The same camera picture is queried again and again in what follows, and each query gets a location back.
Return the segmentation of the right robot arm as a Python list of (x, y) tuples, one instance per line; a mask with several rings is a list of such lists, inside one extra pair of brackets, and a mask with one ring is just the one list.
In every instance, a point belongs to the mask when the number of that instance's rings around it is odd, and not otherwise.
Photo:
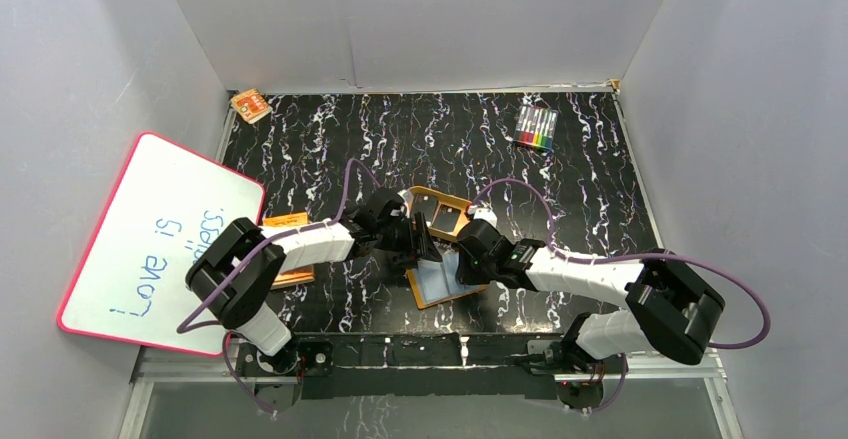
[(701, 362), (725, 301), (698, 273), (670, 255), (595, 258), (550, 248), (544, 242), (511, 242), (484, 219), (457, 235), (457, 278), (464, 284), (496, 281), (535, 292), (563, 292), (616, 306), (583, 313), (560, 342), (535, 362), (590, 372), (619, 354), (655, 351), (684, 365)]

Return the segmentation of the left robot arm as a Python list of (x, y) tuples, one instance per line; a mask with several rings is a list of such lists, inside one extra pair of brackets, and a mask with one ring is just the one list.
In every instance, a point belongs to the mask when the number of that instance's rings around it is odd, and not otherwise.
[(297, 366), (299, 350), (295, 334), (266, 302), (274, 280), (283, 272), (375, 250), (391, 253), (404, 269), (442, 262), (424, 215), (409, 215), (400, 194), (381, 188), (333, 219), (277, 232), (238, 218), (195, 260), (185, 283), (202, 311), (256, 347), (271, 373), (286, 375)]

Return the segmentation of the orange leather card holder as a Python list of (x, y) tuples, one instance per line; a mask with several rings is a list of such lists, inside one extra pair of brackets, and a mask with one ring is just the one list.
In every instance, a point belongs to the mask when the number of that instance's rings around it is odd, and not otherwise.
[(464, 296), (482, 292), (486, 285), (465, 285), (458, 278), (459, 253), (442, 254), (441, 262), (419, 261), (406, 270), (416, 306), (423, 310)]

